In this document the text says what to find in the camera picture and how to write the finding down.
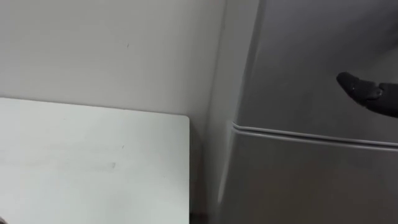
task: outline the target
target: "white wall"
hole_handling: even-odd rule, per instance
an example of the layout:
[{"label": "white wall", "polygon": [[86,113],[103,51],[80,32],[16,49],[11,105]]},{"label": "white wall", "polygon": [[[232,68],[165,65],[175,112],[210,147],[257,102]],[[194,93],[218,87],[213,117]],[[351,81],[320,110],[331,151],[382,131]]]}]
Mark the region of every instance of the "white wall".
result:
[{"label": "white wall", "polygon": [[187,114],[203,134],[224,0],[3,0],[0,96]]}]

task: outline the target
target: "white table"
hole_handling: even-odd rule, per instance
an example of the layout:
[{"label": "white table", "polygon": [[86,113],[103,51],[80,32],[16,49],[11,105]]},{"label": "white table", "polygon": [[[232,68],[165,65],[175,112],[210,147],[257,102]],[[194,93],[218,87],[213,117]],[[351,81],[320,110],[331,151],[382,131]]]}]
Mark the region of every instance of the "white table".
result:
[{"label": "white table", "polygon": [[9,224],[188,224],[185,116],[0,98]]}]

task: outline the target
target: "silver refrigerator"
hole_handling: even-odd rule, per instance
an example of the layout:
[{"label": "silver refrigerator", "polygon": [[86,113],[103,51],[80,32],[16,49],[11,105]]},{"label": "silver refrigerator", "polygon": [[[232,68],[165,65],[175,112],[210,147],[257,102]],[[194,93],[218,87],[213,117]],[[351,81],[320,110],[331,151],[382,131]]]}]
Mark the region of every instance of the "silver refrigerator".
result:
[{"label": "silver refrigerator", "polygon": [[227,0],[205,147],[211,221],[398,223],[398,119],[336,82],[398,83],[397,44],[397,0]]}]

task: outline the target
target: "stainless steel surface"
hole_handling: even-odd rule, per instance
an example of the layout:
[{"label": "stainless steel surface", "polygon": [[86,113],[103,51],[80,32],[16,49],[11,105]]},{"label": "stainless steel surface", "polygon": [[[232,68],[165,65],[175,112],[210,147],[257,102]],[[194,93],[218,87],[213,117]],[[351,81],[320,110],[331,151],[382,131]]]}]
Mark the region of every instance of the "stainless steel surface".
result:
[{"label": "stainless steel surface", "polygon": [[220,224],[398,223],[396,148],[239,132]]},{"label": "stainless steel surface", "polygon": [[364,79],[398,82],[398,1],[264,2],[236,123],[398,142],[398,119],[358,106],[335,80],[348,70]]}]

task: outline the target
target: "freezer door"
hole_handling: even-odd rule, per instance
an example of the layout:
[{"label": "freezer door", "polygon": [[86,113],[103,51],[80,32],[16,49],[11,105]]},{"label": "freezer door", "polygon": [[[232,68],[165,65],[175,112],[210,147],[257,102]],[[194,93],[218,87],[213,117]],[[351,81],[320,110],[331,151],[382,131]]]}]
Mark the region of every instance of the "freezer door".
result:
[{"label": "freezer door", "polygon": [[235,136],[219,224],[396,224],[398,151]]},{"label": "freezer door", "polygon": [[398,119],[362,108],[336,82],[349,71],[398,83],[398,1],[360,1],[263,1],[236,118],[241,129],[398,142]]}]

